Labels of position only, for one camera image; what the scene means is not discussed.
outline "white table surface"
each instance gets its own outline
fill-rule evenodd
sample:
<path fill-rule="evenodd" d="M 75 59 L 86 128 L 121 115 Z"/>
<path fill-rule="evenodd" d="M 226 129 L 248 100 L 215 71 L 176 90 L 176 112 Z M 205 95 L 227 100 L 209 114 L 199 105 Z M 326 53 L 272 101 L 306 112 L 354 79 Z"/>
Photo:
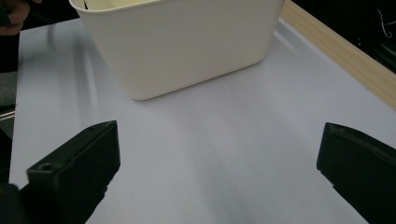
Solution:
<path fill-rule="evenodd" d="M 80 20 L 21 33 L 10 182 L 112 119 L 121 167 L 89 223 L 365 223 L 316 168 L 324 124 L 396 147 L 396 112 L 282 20 L 262 62 L 144 102 Z"/>

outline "white plastic bin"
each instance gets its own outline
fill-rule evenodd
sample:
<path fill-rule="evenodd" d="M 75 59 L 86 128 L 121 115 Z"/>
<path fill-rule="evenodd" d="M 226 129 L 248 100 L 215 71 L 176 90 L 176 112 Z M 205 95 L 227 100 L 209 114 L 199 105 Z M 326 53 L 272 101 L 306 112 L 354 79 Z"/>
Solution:
<path fill-rule="evenodd" d="M 259 62 L 284 0 L 70 0 L 121 87 L 145 100 Z"/>

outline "bin rim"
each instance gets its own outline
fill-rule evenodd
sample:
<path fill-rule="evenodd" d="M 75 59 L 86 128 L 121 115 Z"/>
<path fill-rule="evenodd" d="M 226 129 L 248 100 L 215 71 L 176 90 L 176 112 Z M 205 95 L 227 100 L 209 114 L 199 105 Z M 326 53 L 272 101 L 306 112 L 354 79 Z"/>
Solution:
<path fill-rule="evenodd" d="M 107 14 L 107 13 L 115 13 L 123 10 L 131 10 L 134 8 L 140 7 L 149 7 L 151 5 L 158 5 L 164 2 L 169 2 L 174 0 L 148 0 L 147 2 L 138 3 L 134 5 L 129 5 L 125 7 L 113 7 L 109 9 L 86 9 L 85 7 L 80 7 L 78 3 L 84 6 L 84 0 L 69 0 L 69 4 L 77 11 L 83 12 L 85 14 Z"/>

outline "black object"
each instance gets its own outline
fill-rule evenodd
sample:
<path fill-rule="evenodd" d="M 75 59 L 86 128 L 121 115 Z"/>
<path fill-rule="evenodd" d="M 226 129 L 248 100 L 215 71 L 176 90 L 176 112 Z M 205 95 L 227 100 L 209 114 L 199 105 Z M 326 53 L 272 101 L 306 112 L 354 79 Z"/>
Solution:
<path fill-rule="evenodd" d="M 9 26 L 11 21 L 9 20 L 6 9 L 0 5 L 0 26 Z"/>
<path fill-rule="evenodd" d="M 93 125 L 29 168 L 19 193 L 0 186 L 0 223 L 85 223 L 119 168 L 117 122 Z"/>
<path fill-rule="evenodd" d="M 12 140 L 0 130 L 0 184 L 8 183 Z"/>
<path fill-rule="evenodd" d="M 43 1 L 40 4 L 28 1 L 30 12 L 23 23 L 23 30 L 78 18 L 68 0 Z"/>
<path fill-rule="evenodd" d="M 292 0 L 396 73 L 395 0 Z"/>
<path fill-rule="evenodd" d="M 396 149 L 326 123 L 317 167 L 369 223 L 396 223 Z"/>

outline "wooden edge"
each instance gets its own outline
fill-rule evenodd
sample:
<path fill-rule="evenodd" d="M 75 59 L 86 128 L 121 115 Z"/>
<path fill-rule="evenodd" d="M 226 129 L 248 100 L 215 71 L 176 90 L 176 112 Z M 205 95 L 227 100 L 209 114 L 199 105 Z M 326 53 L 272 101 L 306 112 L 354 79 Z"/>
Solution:
<path fill-rule="evenodd" d="M 285 1 L 280 17 L 379 99 L 396 110 L 396 74 L 350 44 L 291 0 Z"/>

